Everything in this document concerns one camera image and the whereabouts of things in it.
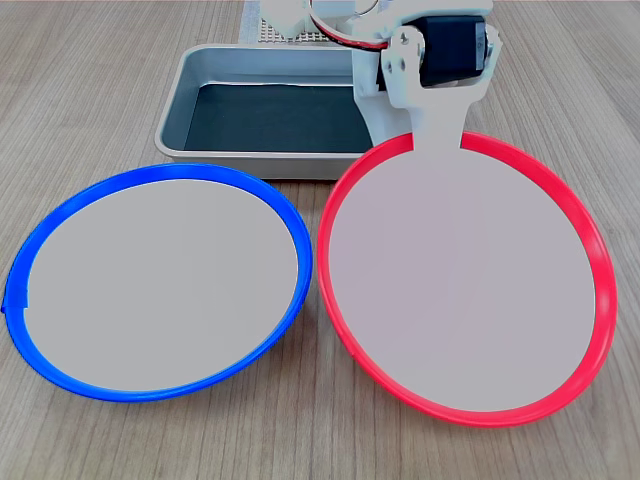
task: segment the black servo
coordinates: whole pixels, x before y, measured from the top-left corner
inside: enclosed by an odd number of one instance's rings
[[[484,71],[489,41],[483,17],[422,17],[406,26],[417,28],[425,39],[420,68],[423,87],[475,78]],[[386,91],[382,65],[378,70],[378,86]]]

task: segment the white plastic bracket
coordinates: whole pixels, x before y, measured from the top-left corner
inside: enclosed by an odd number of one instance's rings
[[[396,29],[389,48],[382,51],[389,101],[394,108],[409,112],[414,150],[444,153],[460,148],[469,107],[485,96],[502,48],[497,30],[486,29],[490,47],[482,74],[453,86],[421,85],[425,40],[414,27]]]

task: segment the red rim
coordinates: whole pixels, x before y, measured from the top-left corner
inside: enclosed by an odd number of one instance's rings
[[[338,308],[329,272],[329,242],[333,223],[353,186],[381,163],[413,149],[411,134],[389,140],[354,163],[333,189],[320,222],[318,235],[318,277],[320,291],[338,335],[352,357],[383,388],[408,405],[441,420],[473,427],[512,427],[534,422],[566,407],[594,380],[604,365],[613,343],[617,316],[617,291],[613,264],[598,227],[571,189],[551,170],[527,153],[478,133],[466,132],[462,148],[499,160],[519,171],[542,188],[572,223],[587,253],[593,273],[596,310],[591,342],[573,375],[555,392],[530,405],[499,412],[457,410],[422,398],[399,385],[382,371],[353,337]]]

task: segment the white robot part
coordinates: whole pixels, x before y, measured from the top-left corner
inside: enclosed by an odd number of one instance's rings
[[[486,16],[492,6],[491,0],[393,0],[384,11],[353,22],[354,37],[393,35],[382,53],[352,52],[354,100],[374,146],[413,132],[416,149],[420,142],[428,142],[430,149],[433,142],[442,142],[443,148],[459,148],[468,109],[485,95],[493,76],[502,46],[498,32],[487,26],[491,47],[480,77],[425,89],[419,73],[424,51],[418,53],[424,38],[417,29],[401,25],[423,16]],[[387,91],[380,91],[377,85],[381,61]],[[429,122],[429,118],[438,121]]]
[[[397,29],[389,48],[381,53],[389,103],[409,113],[415,150],[460,148],[469,107],[485,96],[502,48],[496,29],[487,26],[487,36],[491,47],[482,74],[441,88],[420,84],[425,43],[418,29]]]
[[[329,27],[348,33],[350,19],[368,10],[377,0],[314,0],[313,11]],[[260,0],[262,19],[285,38],[317,33],[309,16],[309,0]]]

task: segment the red wire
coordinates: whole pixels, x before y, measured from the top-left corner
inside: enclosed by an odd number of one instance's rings
[[[309,0],[309,8],[313,12],[313,0]],[[327,38],[329,38],[329,40],[332,40],[333,42],[345,47],[357,48],[359,50],[365,50],[368,52],[379,52],[389,46],[388,42],[371,43],[337,36],[334,32],[330,31],[326,25],[323,25],[322,22],[316,20],[315,15],[313,14],[311,15],[311,21],[314,23],[318,30],[320,30]]]

